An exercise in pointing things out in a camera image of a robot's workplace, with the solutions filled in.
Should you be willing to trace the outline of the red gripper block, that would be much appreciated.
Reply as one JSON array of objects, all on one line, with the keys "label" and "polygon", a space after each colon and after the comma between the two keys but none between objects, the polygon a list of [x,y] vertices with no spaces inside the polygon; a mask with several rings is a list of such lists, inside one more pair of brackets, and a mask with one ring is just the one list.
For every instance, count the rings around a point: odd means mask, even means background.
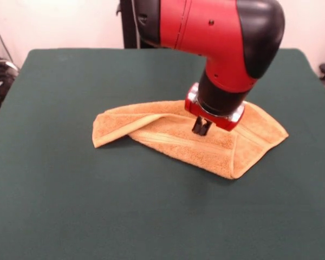
[{"label": "red gripper block", "polygon": [[212,124],[228,132],[232,131],[244,115],[245,101],[243,101],[232,114],[227,116],[216,116],[207,112],[199,103],[197,99],[198,87],[199,83],[194,83],[189,89],[185,99],[185,110],[197,117],[192,132],[197,135],[207,135]]}]

